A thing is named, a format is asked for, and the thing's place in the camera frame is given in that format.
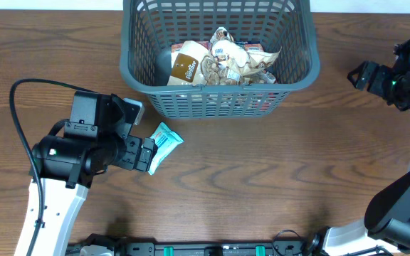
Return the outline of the beige Panitee snack bag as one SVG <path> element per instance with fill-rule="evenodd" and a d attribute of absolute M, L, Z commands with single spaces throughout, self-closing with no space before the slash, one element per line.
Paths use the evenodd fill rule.
<path fill-rule="evenodd" d="M 242 76 L 269 68 L 280 54 L 280 51 L 275 53 L 245 51 L 235 42 L 233 36 L 224 27 L 218 27 L 210 39 L 211 55 L 219 64 Z"/>

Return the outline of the teal wet wipes pack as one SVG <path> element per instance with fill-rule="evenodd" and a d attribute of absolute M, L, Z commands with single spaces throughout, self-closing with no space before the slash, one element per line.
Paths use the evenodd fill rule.
<path fill-rule="evenodd" d="M 161 122 L 150 137 L 157 146 L 157 153 L 152 159 L 148 173 L 154 175 L 159 165 L 167 158 L 174 149 L 182 144 L 184 140 L 165 123 Z"/>

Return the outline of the Kleenex tissue multipack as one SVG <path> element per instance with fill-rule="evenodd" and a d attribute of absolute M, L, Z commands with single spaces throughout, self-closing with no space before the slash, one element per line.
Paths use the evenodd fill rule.
<path fill-rule="evenodd" d="M 211 49 L 211 43 L 209 41 L 198 41 L 206 49 Z M 258 41 L 236 41 L 236 45 L 243 48 L 245 51 L 262 51 L 264 52 L 263 46 Z M 171 53 L 176 53 L 181 50 L 183 43 L 174 43 L 171 45 Z"/>

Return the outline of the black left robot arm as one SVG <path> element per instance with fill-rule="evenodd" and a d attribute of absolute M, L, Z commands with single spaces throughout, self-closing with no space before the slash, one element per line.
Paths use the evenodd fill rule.
<path fill-rule="evenodd" d="M 133 137 L 144 107 L 117 95 L 77 91 L 69 119 L 31 148 L 28 208 L 16 255 L 64 255 L 95 176 L 109 166 L 149 171 L 157 146 Z"/>

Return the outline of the orange spaghetti package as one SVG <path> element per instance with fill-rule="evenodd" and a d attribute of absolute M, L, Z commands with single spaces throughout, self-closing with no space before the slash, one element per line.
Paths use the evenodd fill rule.
<path fill-rule="evenodd" d="M 177 95 L 178 105 L 186 108 L 186 103 L 192 103 L 192 112 L 198 115 L 200 107 L 205 108 L 206 116 L 218 115 L 261 115 L 267 112 L 276 101 L 276 93 L 269 93 L 266 97 L 263 93 L 232 94 L 193 94 L 190 99 L 186 95 Z"/>

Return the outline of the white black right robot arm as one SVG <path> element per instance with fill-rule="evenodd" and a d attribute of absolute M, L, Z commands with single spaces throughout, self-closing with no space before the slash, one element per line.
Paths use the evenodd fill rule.
<path fill-rule="evenodd" d="M 410 113 L 410 39 L 396 44 L 391 67 L 364 61 L 347 79 L 358 90 Z M 410 254 L 410 159 L 407 172 L 378 192 L 364 217 L 315 234 L 306 255 Z"/>

